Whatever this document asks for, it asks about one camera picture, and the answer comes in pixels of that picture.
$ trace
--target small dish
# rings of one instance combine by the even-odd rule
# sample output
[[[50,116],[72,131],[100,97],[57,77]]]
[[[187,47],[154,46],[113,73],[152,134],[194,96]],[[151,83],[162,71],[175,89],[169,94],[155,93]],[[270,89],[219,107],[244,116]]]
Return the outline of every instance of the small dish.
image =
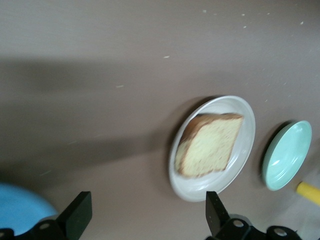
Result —
[[[262,164],[262,177],[268,189],[283,188],[303,164],[312,138],[308,121],[285,126],[270,143]]]

